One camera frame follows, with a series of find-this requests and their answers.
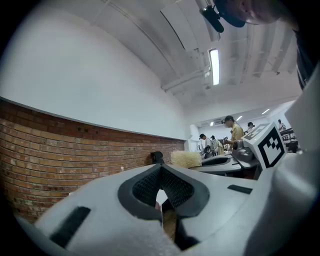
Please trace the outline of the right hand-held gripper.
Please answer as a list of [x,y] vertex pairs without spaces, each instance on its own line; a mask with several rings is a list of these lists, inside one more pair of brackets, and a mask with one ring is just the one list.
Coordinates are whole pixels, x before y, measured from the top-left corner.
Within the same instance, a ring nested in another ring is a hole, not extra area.
[[231,154],[202,159],[201,165],[190,170],[212,175],[240,172],[243,168],[260,165],[273,168],[287,154],[281,134],[274,122],[263,123],[233,143]]

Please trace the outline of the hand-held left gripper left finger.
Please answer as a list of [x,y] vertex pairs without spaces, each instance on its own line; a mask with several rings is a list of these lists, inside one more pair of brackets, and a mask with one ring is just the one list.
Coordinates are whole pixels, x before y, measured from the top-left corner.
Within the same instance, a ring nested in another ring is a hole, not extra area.
[[94,179],[54,204],[36,221],[36,228],[53,238],[87,209],[65,250],[77,256],[177,256],[180,249],[165,234],[157,192],[140,199],[134,185],[150,166]]

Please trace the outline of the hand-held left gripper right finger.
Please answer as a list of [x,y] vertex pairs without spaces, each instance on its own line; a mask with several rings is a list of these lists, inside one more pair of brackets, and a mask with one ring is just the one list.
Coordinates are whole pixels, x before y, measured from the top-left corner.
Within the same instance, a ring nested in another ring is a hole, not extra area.
[[176,214],[174,242],[185,251],[221,228],[248,199],[256,182],[162,164],[161,184]]

